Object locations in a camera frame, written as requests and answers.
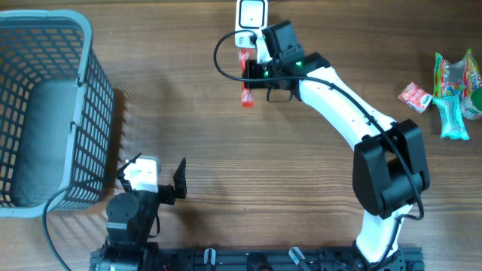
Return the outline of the green Haribo gummy bag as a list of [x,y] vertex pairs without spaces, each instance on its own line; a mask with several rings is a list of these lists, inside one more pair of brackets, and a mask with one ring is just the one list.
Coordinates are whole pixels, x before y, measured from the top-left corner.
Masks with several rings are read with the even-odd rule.
[[468,49],[462,60],[456,63],[449,62],[440,53],[435,54],[435,98],[458,96],[463,99],[480,87],[481,75],[472,49]]

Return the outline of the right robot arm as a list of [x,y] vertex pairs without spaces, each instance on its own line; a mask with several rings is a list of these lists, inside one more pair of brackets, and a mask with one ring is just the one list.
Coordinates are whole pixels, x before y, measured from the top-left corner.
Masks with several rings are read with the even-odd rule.
[[235,28],[244,92],[286,90],[319,112],[353,151],[352,189],[364,209],[350,260],[326,265],[347,270],[408,270],[415,267],[398,245],[406,220],[420,221],[421,199],[430,185],[419,127],[380,113],[351,90],[319,53],[307,54],[290,21]]

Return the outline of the red stick sachet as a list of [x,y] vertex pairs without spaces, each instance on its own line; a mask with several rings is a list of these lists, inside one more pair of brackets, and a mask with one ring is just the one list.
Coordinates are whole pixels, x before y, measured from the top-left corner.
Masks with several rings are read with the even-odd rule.
[[[246,78],[246,72],[248,68],[248,61],[252,55],[252,49],[241,49],[238,53],[239,63],[242,70],[242,77]],[[242,99],[241,105],[243,108],[252,108],[254,106],[252,90],[246,86],[246,83],[242,82]]]

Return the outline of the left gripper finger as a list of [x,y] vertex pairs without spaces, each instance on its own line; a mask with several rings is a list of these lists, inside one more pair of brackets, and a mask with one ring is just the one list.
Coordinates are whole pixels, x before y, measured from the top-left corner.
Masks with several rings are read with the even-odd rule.
[[136,161],[141,155],[142,155],[141,153],[138,153],[138,154],[135,155],[132,159],[126,160],[126,161],[125,161],[125,164],[123,164],[122,167],[120,167],[120,168],[117,170],[116,178],[117,178],[117,179],[123,179],[124,176],[125,176],[124,170],[125,170],[131,163],[135,163],[135,161]]
[[183,158],[173,175],[175,197],[178,199],[185,199],[187,196],[186,165],[187,161]]

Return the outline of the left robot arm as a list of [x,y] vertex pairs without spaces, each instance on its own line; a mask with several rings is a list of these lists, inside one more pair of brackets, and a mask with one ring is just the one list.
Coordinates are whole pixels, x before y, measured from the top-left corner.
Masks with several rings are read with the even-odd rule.
[[119,168],[116,179],[124,192],[108,202],[108,235],[102,247],[90,255],[92,271],[171,270],[160,256],[159,245],[150,239],[152,227],[160,232],[159,206],[173,205],[187,196],[187,161],[183,158],[174,175],[174,184],[161,185],[160,159],[137,154]]

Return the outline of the light blue tissue pack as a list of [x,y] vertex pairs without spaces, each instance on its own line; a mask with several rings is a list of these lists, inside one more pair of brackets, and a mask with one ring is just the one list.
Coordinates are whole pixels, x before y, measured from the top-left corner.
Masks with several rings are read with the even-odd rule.
[[432,101],[441,116],[441,138],[469,140],[460,111],[459,97],[446,96],[434,98]]

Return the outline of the small red candy box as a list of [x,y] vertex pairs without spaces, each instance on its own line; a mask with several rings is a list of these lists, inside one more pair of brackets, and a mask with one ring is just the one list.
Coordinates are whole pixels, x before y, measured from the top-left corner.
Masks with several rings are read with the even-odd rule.
[[432,101],[433,95],[412,82],[398,95],[398,99],[416,112],[423,113]]

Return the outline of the green lid jar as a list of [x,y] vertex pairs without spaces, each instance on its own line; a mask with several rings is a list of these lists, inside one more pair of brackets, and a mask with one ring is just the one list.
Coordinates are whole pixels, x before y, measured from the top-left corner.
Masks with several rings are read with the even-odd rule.
[[461,114],[468,120],[477,120],[481,118],[481,95],[482,89],[478,89],[471,92],[469,96],[466,96],[460,102]]

